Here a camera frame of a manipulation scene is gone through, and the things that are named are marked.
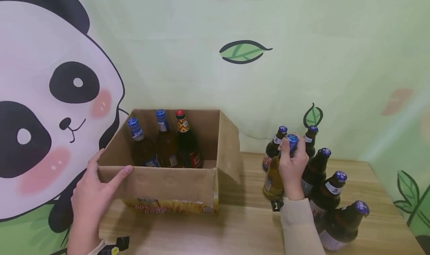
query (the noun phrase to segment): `panda mouth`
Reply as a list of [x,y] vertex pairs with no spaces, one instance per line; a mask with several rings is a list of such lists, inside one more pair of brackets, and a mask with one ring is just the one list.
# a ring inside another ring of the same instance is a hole
[[75,133],[74,132],[76,132],[77,130],[79,130],[81,127],[82,127],[82,125],[84,124],[84,122],[86,121],[87,119],[83,119],[83,122],[79,125],[79,127],[78,128],[76,128],[76,129],[72,129],[72,128],[70,128],[70,127],[67,127],[67,129],[68,130],[70,130],[71,132],[72,132],[72,136],[73,136],[73,140],[72,141],[70,141],[70,143],[73,143],[74,141],[75,141]]

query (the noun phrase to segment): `panda eye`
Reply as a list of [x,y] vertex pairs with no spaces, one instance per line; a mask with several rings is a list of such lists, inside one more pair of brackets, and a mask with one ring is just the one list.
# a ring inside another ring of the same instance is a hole
[[51,94],[64,103],[87,103],[97,97],[99,79],[94,71],[78,62],[59,65],[49,82]]
[[37,165],[51,148],[51,137],[26,106],[0,101],[0,178],[15,178]]

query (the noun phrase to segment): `cardboard box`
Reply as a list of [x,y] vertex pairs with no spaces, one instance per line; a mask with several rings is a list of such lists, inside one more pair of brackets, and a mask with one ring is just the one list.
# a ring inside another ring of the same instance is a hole
[[[134,167],[116,192],[131,209],[146,213],[213,213],[218,210],[218,173],[240,182],[242,163],[239,131],[219,110],[187,110],[187,121],[199,144],[203,169]],[[170,130],[176,133],[175,110],[166,110]],[[133,110],[145,136],[158,134],[155,110]],[[99,177],[109,182],[126,165],[134,165],[133,139],[126,123],[108,144],[99,160]]]

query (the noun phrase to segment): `panda nose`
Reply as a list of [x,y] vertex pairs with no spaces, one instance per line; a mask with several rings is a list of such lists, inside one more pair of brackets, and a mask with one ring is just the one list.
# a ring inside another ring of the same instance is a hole
[[69,125],[70,125],[70,123],[72,122],[72,120],[69,118],[69,117],[67,117],[67,118],[64,118],[61,122],[60,122],[60,129],[61,130],[66,130],[68,127],[69,127]]

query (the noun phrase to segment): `panda ear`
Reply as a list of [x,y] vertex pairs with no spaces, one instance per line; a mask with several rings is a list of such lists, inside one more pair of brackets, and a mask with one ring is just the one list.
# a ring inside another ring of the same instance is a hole
[[79,0],[29,0],[65,19],[83,34],[90,29],[90,18]]

